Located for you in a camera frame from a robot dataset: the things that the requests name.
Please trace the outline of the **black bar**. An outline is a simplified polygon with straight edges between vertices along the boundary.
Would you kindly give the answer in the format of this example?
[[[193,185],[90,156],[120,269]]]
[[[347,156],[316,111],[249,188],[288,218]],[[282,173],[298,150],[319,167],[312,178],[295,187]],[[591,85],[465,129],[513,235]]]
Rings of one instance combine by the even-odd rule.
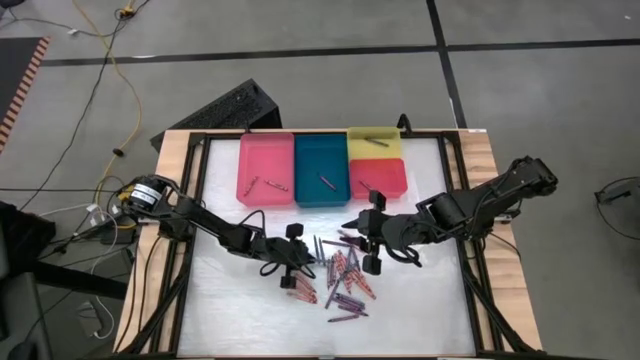
[[[31,272],[44,285],[90,295],[124,300],[128,289],[125,282],[44,262],[36,262]]]

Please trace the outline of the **dark fabric bundle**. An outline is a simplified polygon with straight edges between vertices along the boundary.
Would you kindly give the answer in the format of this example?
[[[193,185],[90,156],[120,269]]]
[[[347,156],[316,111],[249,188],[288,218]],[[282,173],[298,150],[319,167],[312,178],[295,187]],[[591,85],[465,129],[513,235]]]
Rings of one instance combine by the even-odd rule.
[[[54,222],[0,201],[0,277],[29,272],[55,235]]]

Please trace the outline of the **blue plastic bin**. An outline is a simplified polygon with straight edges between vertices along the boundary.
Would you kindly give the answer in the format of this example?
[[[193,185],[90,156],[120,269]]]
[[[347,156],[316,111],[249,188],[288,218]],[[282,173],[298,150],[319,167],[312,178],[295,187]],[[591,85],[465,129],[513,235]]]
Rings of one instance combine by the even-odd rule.
[[[295,201],[303,208],[342,207],[351,199],[344,134],[295,136]],[[337,187],[332,191],[319,178]]]

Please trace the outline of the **large pink plastic bin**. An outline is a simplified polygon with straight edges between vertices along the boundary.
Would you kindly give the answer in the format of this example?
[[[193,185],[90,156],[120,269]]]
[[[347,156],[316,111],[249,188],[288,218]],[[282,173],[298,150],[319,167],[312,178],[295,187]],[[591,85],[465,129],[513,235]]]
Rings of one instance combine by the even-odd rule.
[[[236,198],[248,207],[285,206],[294,201],[294,150],[292,133],[244,134],[240,138]],[[243,193],[254,177],[251,193]],[[267,185],[272,180],[288,187],[284,192]]]

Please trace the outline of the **black mat orange striped edge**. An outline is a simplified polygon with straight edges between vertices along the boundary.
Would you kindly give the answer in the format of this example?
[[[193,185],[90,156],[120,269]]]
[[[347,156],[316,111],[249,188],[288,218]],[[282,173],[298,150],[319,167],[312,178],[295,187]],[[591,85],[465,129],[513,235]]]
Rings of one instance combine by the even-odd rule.
[[[51,38],[0,38],[0,154],[44,61]]]

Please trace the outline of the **small red plastic bin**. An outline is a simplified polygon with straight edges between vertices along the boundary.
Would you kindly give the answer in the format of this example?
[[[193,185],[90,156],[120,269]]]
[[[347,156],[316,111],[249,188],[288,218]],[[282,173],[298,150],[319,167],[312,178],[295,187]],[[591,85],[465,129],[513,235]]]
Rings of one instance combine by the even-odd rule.
[[[358,180],[365,181],[387,199],[399,198],[408,189],[405,164],[400,158],[352,160],[349,176],[354,199],[366,199],[370,192]]]

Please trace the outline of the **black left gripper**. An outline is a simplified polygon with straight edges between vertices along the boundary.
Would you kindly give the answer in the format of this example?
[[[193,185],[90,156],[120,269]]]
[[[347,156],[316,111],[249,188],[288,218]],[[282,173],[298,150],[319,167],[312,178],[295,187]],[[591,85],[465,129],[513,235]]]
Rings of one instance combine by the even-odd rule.
[[[285,237],[263,238],[259,240],[259,253],[265,264],[260,268],[261,273],[273,273],[280,265],[285,265],[284,275],[280,278],[282,289],[295,289],[297,279],[294,270],[307,268],[314,262],[307,245],[301,240],[304,226],[292,223],[286,227]]]

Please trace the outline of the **small yellow plastic bin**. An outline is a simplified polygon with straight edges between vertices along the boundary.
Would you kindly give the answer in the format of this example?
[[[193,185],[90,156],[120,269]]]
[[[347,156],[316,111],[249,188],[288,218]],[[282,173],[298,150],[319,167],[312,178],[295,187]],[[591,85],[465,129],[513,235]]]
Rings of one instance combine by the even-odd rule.
[[[365,137],[389,144],[388,148],[370,144]],[[400,130],[396,127],[350,127],[347,129],[348,159],[390,159],[403,155]]]

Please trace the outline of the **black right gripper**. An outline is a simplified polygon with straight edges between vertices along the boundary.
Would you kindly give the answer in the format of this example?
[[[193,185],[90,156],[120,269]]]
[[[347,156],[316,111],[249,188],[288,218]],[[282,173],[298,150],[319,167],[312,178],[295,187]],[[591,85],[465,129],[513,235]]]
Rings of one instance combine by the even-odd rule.
[[[389,250],[403,251],[406,244],[403,240],[408,221],[407,214],[386,215],[386,197],[377,190],[369,192],[369,202],[372,208],[362,210],[354,220],[341,225],[344,229],[368,230],[367,244],[356,247],[365,253],[362,260],[362,270],[370,275],[381,274],[382,261],[379,258],[380,247],[384,245]]]

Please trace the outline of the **black perforated case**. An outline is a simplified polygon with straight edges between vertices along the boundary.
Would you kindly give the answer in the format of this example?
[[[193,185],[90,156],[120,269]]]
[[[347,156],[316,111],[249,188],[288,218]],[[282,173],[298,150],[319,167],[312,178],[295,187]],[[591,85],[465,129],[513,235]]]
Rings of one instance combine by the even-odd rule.
[[[279,106],[255,80],[248,79],[169,130],[281,128]]]

